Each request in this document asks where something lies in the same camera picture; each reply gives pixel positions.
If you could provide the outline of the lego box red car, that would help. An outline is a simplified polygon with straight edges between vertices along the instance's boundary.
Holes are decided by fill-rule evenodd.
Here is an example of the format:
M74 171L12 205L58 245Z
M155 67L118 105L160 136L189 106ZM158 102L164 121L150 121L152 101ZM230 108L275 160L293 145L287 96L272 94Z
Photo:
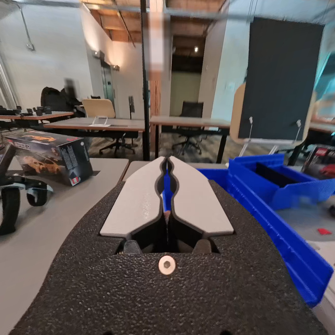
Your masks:
M302 172L319 180L335 178L335 147L316 145L305 161Z

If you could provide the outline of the wooden desk black frame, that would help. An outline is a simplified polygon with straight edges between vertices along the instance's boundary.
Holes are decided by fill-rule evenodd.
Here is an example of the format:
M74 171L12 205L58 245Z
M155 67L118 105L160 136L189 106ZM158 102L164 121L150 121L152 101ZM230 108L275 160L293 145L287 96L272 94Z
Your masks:
M159 153L159 127L161 126L181 126L191 128L211 128L216 127L220 131L221 140L217 153L216 163L221 164L224 154L227 136L229 135L230 122L223 119L211 118L191 118L191 117L173 117L173 116L152 116L149 121L150 126L155 127L155 158L158 158Z

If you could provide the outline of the grey office desk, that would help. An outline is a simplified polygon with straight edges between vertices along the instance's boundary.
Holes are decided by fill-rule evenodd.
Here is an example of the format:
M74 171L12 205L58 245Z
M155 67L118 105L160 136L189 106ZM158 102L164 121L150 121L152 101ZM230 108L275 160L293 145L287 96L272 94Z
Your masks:
M115 149L116 156L119 149L128 149L135 154L135 149L126 139L134 139L142 134L142 150L144 160L149 160L150 135L149 124L144 120L118 119L103 116L72 118L57 121L43 126L44 131L73 137L98 137L112 139L113 142L99 149L99 154L104 150Z

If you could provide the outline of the wooden edged desk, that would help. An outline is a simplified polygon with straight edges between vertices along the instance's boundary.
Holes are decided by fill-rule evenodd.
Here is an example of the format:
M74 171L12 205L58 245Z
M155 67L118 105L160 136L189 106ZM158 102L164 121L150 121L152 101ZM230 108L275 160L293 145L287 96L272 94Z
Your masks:
M1 115L0 129L11 131L12 129L29 129L32 126L38 126L40 123L46 121L54 123L56 121L62 121L74 116L73 112L60 112L53 111L51 114L28 115L27 113L20 113L18 115Z

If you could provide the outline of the black lego set box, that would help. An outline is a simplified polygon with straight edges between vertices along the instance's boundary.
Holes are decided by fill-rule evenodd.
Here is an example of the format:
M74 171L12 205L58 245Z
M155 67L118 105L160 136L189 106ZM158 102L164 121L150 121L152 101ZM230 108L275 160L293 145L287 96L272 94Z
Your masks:
M6 136L15 147L15 156L26 175L43 176L75 186L94 175L82 137L43 131Z

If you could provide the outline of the black looped object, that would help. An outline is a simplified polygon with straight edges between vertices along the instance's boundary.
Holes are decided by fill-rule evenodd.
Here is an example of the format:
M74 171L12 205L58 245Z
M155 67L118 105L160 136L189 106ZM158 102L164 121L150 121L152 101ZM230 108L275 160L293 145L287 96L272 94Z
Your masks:
M20 211L20 191L25 190L27 201L33 207L44 206L53 192L50 185L44 181L26 178L21 175L9 175L7 171L15 156L15 147L11 144L1 145L0 159L0 191L2 219L0 235L14 233L15 224Z

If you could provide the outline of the black desk equipment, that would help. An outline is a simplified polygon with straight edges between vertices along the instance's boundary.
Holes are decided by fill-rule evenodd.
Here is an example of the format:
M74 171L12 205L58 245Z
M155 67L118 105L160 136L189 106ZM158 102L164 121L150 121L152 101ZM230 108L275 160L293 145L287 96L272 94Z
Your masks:
M42 116L42 115L52 115L50 107L34 107L32 109L27 108L23 111L20 106L16 106L15 109L7 109L0 105L0 115L1 116Z

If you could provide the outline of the black pole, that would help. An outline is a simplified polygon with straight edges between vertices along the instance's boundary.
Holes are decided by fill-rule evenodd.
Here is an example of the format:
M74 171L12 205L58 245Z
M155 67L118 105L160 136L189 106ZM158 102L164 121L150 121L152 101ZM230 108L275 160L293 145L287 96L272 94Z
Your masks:
M142 68L143 68L143 103L144 103L144 133L143 159L150 160L150 124L149 124L149 88L148 88L148 67L149 67L149 37L148 37L148 15L146 0L140 0L140 25L142 38Z

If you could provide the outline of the black panel on wooden easel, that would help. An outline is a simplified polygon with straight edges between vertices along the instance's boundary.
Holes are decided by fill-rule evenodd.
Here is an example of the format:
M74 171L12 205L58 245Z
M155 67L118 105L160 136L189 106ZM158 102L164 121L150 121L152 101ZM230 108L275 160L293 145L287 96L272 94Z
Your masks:
M250 144L302 144L308 134L324 24L255 17L245 83L235 92L230 138Z

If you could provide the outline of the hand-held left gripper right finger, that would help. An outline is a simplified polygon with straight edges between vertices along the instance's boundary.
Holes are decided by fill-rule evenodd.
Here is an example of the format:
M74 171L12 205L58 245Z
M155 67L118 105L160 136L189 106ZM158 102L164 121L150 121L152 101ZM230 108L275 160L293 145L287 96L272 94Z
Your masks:
M173 192L170 230L181 241L199 241L234 234L234 228L209 180L176 157L167 159Z

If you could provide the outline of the white desk stand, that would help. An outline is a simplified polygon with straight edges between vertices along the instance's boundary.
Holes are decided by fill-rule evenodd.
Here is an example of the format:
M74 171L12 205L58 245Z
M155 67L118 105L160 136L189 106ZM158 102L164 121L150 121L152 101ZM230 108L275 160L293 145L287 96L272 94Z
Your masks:
M93 122L90 124L90 127L110 127L110 121L112 120L113 118L109 119L107 116L96 116L94 117Z

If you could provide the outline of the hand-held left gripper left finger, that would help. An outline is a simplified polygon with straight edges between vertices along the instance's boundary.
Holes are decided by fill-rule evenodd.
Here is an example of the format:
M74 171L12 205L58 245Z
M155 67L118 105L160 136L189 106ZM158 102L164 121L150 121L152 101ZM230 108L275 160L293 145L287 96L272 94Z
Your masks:
M146 164L125 181L101 230L105 237L152 241L164 231L161 193L164 189L166 158Z

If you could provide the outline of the wooden pillar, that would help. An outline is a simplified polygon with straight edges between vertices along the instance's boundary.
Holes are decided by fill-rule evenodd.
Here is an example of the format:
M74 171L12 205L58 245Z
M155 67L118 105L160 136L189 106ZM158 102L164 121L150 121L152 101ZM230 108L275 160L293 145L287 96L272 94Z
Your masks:
M161 76L164 69L163 1L150 0L148 14L150 112L157 116L161 108Z

